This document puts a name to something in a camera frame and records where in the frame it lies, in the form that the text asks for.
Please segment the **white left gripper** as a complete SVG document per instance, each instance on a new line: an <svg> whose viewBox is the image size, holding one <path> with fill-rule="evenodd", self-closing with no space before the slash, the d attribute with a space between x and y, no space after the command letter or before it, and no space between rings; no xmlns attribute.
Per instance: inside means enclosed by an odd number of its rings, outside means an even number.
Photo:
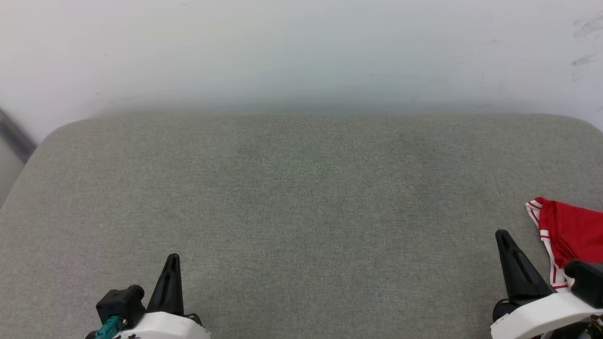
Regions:
<svg viewBox="0 0 603 339"><path fill-rule="evenodd" d="M211 333L184 317L179 255L170 254L155 284L145 314L136 327L122 330L115 339L209 339Z"/></svg>

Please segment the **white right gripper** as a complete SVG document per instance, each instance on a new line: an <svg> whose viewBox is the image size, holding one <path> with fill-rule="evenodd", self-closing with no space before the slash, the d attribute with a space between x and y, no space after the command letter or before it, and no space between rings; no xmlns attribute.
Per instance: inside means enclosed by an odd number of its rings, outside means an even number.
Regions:
<svg viewBox="0 0 603 339"><path fill-rule="evenodd" d="M530 339L602 315L572 293L554 293L507 230L495 239L508 300L519 308L493 322L493 339Z"/></svg>

